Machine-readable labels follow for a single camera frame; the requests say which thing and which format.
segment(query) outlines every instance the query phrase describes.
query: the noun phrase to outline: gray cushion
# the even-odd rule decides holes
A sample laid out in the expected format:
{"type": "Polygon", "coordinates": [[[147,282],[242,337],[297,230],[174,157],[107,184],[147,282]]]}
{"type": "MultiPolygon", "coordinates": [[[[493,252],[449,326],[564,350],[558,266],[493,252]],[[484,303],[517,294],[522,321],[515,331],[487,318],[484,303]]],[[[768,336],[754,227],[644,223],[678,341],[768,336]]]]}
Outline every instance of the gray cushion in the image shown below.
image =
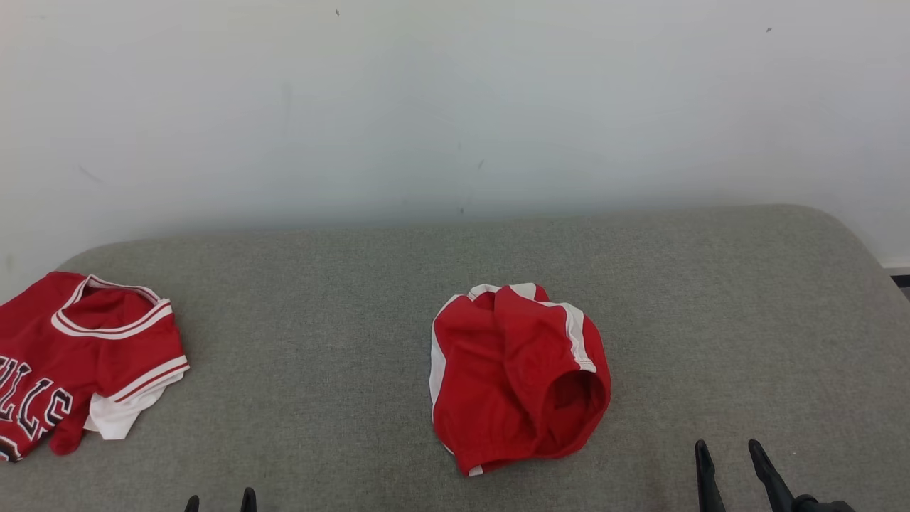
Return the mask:
{"type": "Polygon", "coordinates": [[[122,243],[63,267],[175,304],[191,370],[125,441],[0,466],[3,510],[697,508],[704,438],[732,510],[768,510],[746,442],[796,494],[910,503],[910,302],[799,207],[122,243]],[[600,328],[610,409],[581,452],[462,477],[430,421],[430,322],[537,282],[600,328]]]}

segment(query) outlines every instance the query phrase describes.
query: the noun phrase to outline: white trim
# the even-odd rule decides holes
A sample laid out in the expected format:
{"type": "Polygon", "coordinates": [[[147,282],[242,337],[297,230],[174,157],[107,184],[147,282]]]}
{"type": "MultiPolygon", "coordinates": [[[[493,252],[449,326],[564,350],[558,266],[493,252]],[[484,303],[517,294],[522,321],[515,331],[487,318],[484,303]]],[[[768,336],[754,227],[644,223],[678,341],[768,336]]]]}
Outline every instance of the white trim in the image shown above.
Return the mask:
{"type": "Polygon", "coordinates": [[[83,427],[98,432],[105,440],[126,438],[139,414],[154,405],[165,392],[165,388],[182,379],[183,373],[162,375],[154,383],[143,387],[141,392],[130,395],[120,402],[93,394],[83,427]]]}
{"type": "Polygon", "coordinates": [[[96,275],[88,276],[87,285],[91,288],[128,288],[130,290],[135,290],[137,293],[145,297],[146,300],[152,302],[153,304],[161,302],[161,297],[158,297],[155,292],[152,292],[145,286],[129,286],[125,284],[117,284],[115,282],[105,281],[96,275]]]}
{"type": "Polygon", "coordinates": [[[468,292],[468,298],[474,302],[474,299],[480,297],[486,292],[496,293],[499,290],[501,290],[500,286],[493,286],[492,284],[478,284],[477,286],[470,289],[468,292]]]}
{"type": "Polygon", "coordinates": [[[140,386],[143,388],[148,388],[151,384],[154,384],[155,380],[157,380],[159,377],[171,376],[171,375],[165,375],[165,374],[167,374],[171,370],[174,370],[175,368],[179,368],[180,366],[182,366],[184,364],[187,364],[187,357],[185,355],[181,355],[180,357],[178,357],[176,359],[171,359],[170,361],[168,361],[166,363],[159,364],[155,368],[152,368],[151,370],[145,372],[141,377],[137,378],[135,381],[128,384],[126,387],[124,387],[120,391],[118,391],[114,394],[111,394],[107,398],[116,402],[116,401],[122,399],[123,397],[125,397],[129,394],[132,394],[140,386]]]}
{"type": "Polygon", "coordinates": [[[174,310],[170,306],[170,301],[162,302],[162,303],[164,303],[166,305],[164,307],[157,308],[157,309],[153,308],[151,311],[149,311],[146,314],[146,316],[144,316],[140,320],[138,320],[134,323],[130,323],[127,326],[128,330],[123,331],[121,333],[106,333],[105,331],[109,331],[109,329],[95,329],[94,331],[86,329],[85,331],[77,331],[75,329],[72,329],[68,325],[66,325],[64,322],[62,322],[63,319],[66,319],[66,320],[68,320],[68,319],[61,312],[57,312],[57,314],[55,314],[54,316],[51,317],[51,324],[53,324],[54,327],[58,331],[60,331],[63,334],[67,334],[69,336],[75,336],[75,337],[92,336],[95,338],[101,338],[103,340],[123,340],[130,336],[143,332],[145,329],[148,329],[149,327],[151,327],[152,325],[157,323],[162,318],[168,317],[169,315],[171,315],[174,312],[174,310]]]}
{"type": "Polygon", "coordinates": [[[597,367],[594,366],[594,361],[588,357],[588,351],[584,348],[584,332],[582,331],[584,313],[567,302],[559,305],[566,310],[566,335],[571,340],[571,354],[575,358],[575,363],[578,363],[580,370],[596,374],[597,367]]]}
{"type": "Polygon", "coordinates": [[[175,372],[175,369],[172,368],[168,372],[161,374],[158,378],[149,381],[147,384],[143,384],[141,389],[137,389],[132,394],[127,394],[124,398],[115,400],[114,402],[117,404],[129,402],[147,394],[149,391],[155,391],[159,387],[167,387],[179,381],[183,378],[183,374],[189,370],[189,364],[184,364],[183,367],[178,366],[177,369],[179,371],[175,372]]]}
{"type": "Polygon", "coordinates": [[[510,284],[513,292],[518,293],[519,297],[534,301],[534,295],[537,294],[537,285],[533,282],[523,282],[522,284],[510,284]]]}
{"type": "Polygon", "coordinates": [[[54,313],[54,315],[51,317],[51,324],[61,333],[68,334],[70,336],[93,336],[104,340],[122,340],[134,334],[143,332],[145,329],[148,329],[157,321],[165,318],[172,312],[173,310],[170,306],[170,300],[158,297],[156,293],[152,292],[145,286],[127,286],[124,284],[116,284],[110,281],[105,281],[94,274],[90,274],[84,281],[76,286],[76,289],[73,290],[73,294],[69,297],[69,300],[66,301],[63,307],[54,313]],[[148,310],[148,312],[142,316],[142,318],[128,325],[105,329],[87,329],[86,327],[82,327],[78,323],[70,320],[64,313],[64,310],[66,308],[82,299],[82,295],[85,293],[86,286],[90,288],[119,288],[124,290],[132,290],[141,295],[147,301],[151,302],[153,306],[152,309],[148,310]]]}

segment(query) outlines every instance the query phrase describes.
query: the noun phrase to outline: sleeve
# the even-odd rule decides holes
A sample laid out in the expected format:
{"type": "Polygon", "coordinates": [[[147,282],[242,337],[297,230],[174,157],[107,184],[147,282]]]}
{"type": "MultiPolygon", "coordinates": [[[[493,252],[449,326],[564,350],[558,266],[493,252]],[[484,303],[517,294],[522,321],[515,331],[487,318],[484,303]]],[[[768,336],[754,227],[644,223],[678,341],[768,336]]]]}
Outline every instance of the sleeve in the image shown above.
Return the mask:
{"type": "Polygon", "coordinates": [[[51,451],[59,456],[75,452],[79,443],[82,442],[82,425],[86,422],[86,418],[88,418],[87,404],[64,416],[51,434],[51,451]]]}
{"type": "Polygon", "coordinates": [[[123,439],[139,413],[189,369],[173,317],[138,336],[107,340],[99,355],[98,390],[85,427],[105,439],[123,439]]]}

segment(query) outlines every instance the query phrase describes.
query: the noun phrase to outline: red jersey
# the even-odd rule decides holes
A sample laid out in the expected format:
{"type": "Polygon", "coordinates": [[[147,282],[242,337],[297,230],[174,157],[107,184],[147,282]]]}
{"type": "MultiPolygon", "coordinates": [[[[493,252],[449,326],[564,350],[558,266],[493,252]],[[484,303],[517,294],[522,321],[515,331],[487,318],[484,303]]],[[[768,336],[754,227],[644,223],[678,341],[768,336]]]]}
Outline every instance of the red jersey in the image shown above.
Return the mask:
{"type": "Polygon", "coordinates": [[[51,272],[0,306],[0,460],[22,459],[51,431],[58,455],[83,428],[122,439],[188,368],[169,300],[51,272]]]}
{"type": "Polygon", "coordinates": [[[433,428],[465,476],[578,451],[610,403],[597,327],[529,282],[449,299],[430,362],[433,428]]]}

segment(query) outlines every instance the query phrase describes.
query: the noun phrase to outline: white stripe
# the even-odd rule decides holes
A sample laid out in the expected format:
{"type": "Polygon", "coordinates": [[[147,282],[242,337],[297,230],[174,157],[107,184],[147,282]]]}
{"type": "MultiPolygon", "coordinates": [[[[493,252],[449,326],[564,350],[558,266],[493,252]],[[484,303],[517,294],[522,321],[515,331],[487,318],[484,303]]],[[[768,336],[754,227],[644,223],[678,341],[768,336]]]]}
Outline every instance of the white stripe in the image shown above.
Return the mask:
{"type": "Polygon", "coordinates": [[[575,358],[575,363],[578,363],[580,370],[596,374],[597,367],[588,357],[588,351],[584,349],[584,333],[581,329],[584,325],[584,313],[567,302],[560,306],[566,310],[566,335],[571,340],[571,354],[575,358]]]}
{"type": "MultiPolygon", "coordinates": [[[[135,381],[130,383],[127,387],[121,389],[120,391],[118,391],[114,394],[111,394],[107,398],[117,401],[117,400],[123,398],[124,396],[132,393],[140,385],[146,384],[147,381],[149,381],[150,379],[155,379],[156,377],[164,376],[164,374],[166,374],[167,372],[170,372],[174,368],[182,366],[186,363],[187,363],[187,357],[185,355],[181,355],[177,359],[171,359],[167,363],[160,364],[160,365],[156,366],[155,368],[149,370],[148,372],[143,374],[141,377],[137,378],[135,381]]],[[[147,385],[144,387],[149,387],[150,385],[152,385],[154,383],[155,383],[154,381],[148,382],[147,385]]]]}
{"type": "Polygon", "coordinates": [[[537,294],[537,285],[533,282],[523,282],[522,284],[510,284],[509,288],[515,293],[518,293],[519,297],[528,299],[529,301],[534,300],[534,295],[537,294]]]}
{"type": "Polygon", "coordinates": [[[173,372],[172,374],[167,374],[167,373],[162,374],[157,379],[149,381],[148,384],[142,386],[141,389],[139,389],[135,393],[131,394],[124,402],[121,402],[121,403],[125,404],[128,402],[131,402],[131,401],[139,398],[140,396],[147,394],[149,391],[155,391],[159,387],[167,387],[167,386],[179,381],[180,379],[182,379],[183,374],[185,374],[187,372],[187,370],[189,370],[189,366],[184,366],[183,368],[180,368],[179,372],[173,372]]]}
{"type": "Polygon", "coordinates": [[[82,291],[85,289],[87,282],[88,282],[88,278],[86,278],[85,281],[80,282],[79,285],[76,286],[76,289],[73,290],[73,294],[69,296],[69,300],[66,301],[66,303],[63,305],[62,308],[60,308],[60,311],[63,311],[64,309],[73,305],[73,302],[75,302],[76,300],[79,299],[79,297],[82,296],[82,291]]]}
{"type": "Polygon", "coordinates": [[[142,318],[140,318],[139,320],[136,320],[133,323],[124,325],[122,327],[111,327],[111,328],[105,328],[105,329],[88,329],[86,327],[81,327],[78,323],[75,323],[72,320],[70,320],[63,312],[60,313],[60,320],[62,320],[63,323],[65,323],[67,326],[71,327],[75,331],[116,334],[121,331],[126,331],[126,330],[132,329],[134,327],[137,327],[142,322],[145,322],[148,318],[151,318],[152,316],[157,314],[158,310],[165,309],[165,307],[169,307],[169,306],[167,306],[167,304],[170,304],[169,300],[165,299],[164,301],[161,301],[161,303],[157,304],[155,307],[148,310],[148,312],[146,314],[142,315],[142,318]]]}
{"type": "Polygon", "coordinates": [[[140,295],[145,297],[149,302],[156,303],[161,301],[161,297],[158,297],[155,292],[152,292],[145,286],[127,286],[125,284],[116,284],[115,282],[105,281],[94,274],[88,276],[88,286],[92,288],[128,288],[129,290],[135,290],[140,295]]]}
{"type": "Polygon", "coordinates": [[[477,286],[470,289],[468,292],[468,298],[472,301],[486,292],[498,292],[501,288],[499,286],[493,286],[492,284],[478,284],[477,286]]]}
{"type": "Polygon", "coordinates": [[[74,329],[71,329],[65,323],[61,322],[61,318],[66,319],[66,317],[61,312],[57,312],[57,314],[55,314],[54,316],[51,317],[51,324],[53,324],[54,327],[61,333],[67,334],[70,336],[77,336],[77,337],[92,336],[95,338],[101,338],[102,340],[123,340],[123,339],[133,336],[137,333],[143,332],[145,329],[148,329],[149,327],[154,325],[157,321],[161,320],[162,318],[168,317],[168,315],[173,313],[173,309],[171,308],[170,304],[168,304],[167,306],[165,306],[159,310],[152,310],[149,313],[154,313],[154,314],[151,317],[148,317],[148,314],[147,314],[146,317],[138,320],[137,322],[131,323],[130,326],[135,325],[136,327],[131,328],[127,331],[123,331],[122,333],[106,333],[105,332],[105,331],[110,331],[110,329],[97,329],[95,331],[90,331],[87,333],[84,333],[82,331],[76,331],[74,329]]]}

